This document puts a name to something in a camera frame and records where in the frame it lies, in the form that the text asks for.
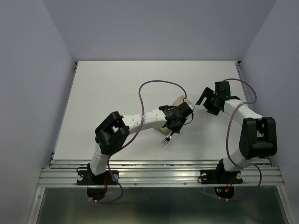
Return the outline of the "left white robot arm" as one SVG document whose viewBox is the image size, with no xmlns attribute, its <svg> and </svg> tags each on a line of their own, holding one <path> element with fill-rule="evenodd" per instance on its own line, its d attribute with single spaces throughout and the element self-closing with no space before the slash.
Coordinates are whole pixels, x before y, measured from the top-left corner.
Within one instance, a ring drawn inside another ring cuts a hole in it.
<svg viewBox="0 0 299 224">
<path fill-rule="evenodd" d="M 96 149 L 88 164 L 88 179 L 94 184 L 103 181 L 109 157 L 124 148 L 129 135 L 152 128 L 168 128 L 172 133 L 180 133 L 193 111 L 192 104 L 183 102 L 178 106 L 164 105 L 144 114 L 123 116 L 118 111 L 112 112 L 95 129 Z"/>
</svg>

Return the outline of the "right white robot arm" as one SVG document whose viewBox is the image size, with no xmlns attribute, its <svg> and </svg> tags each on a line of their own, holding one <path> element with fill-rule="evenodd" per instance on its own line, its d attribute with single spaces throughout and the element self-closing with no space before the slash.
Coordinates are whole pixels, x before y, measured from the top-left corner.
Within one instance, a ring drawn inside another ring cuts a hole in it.
<svg viewBox="0 0 299 224">
<path fill-rule="evenodd" d="M 229 80 L 216 82 L 215 89 L 206 87 L 196 105 L 203 104 L 207 112 L 218 115 L 224 112 L 230 116 L 226 134 L 227 156 L 221 159 L 215 170 L 220 182 L 231 178 L 232 172 L 249 166 L 251 159 L 264 159 L 277 153 L 276 122 L 272 117 L 264 117 L 247 107 L 254 102 L 243 102 L 238 96 L 231 95 Z M 239 147 L 229 152 L 229 134 L 232 121 L 241 127 Z"/>
</svg>

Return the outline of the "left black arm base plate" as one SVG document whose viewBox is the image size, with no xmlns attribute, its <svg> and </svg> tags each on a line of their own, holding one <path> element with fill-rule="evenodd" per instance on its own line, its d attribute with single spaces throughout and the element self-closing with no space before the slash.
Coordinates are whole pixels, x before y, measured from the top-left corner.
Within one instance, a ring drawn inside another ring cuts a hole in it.
<svg viewBox="0 0 299 224">
<path fill-rule="evenodd" d="M 116 186 L 116 181 L 109 171 L 94 175 L 88 168 L 79 167 L 77 172 L 77 185 L 79 186 Z"/>
</svg>

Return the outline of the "beige cloth napkin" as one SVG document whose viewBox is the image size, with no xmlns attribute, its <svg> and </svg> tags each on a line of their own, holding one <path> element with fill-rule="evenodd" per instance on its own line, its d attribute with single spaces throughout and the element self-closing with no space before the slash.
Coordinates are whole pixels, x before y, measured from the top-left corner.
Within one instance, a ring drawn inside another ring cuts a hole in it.
<svg viewBox="0 0 299 224">
<path fill-rule="evenodd" d="M 166 123 L 159 128 L 155 128 L 163 135 L 170 133 L 179 133 L 180 129 L 190 115 L 191 109 L 187 108 L 188 101 L 185 102 L 185 96 L 178 97 L 172 105 L 165 105 L 159 107 L 165 114 Z"/>
</svg>

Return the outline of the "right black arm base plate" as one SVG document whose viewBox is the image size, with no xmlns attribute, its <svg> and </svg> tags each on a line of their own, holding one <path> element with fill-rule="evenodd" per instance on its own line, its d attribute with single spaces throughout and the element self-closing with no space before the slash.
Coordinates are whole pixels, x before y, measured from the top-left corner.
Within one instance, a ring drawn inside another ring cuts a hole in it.
<svg viewBox="0 0 299 224">
<path fill-rule="evenodd" d="M 198 182 L 202 184 L 242 184 L 242 175 L 240 171 L 237 172 L 227 172 L 219 174 L 216 169 L 204 169 L 200 170 L 200 175 L 198 177 Z"/>
</svg>

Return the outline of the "steel fork black handle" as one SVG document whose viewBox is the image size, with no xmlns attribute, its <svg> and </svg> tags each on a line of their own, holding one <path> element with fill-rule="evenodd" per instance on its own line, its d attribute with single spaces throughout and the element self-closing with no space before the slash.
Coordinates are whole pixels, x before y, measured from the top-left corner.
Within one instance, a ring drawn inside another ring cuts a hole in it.
<svg viewBox="0 0 299 224">
<path fill-rule="evenodd" d="M 165 147 L 171 140 L 174 132 L 171 132 L 168 136 L 165 137 L 165 139 L 160 143 L 161 147 Z"/>
</svg>

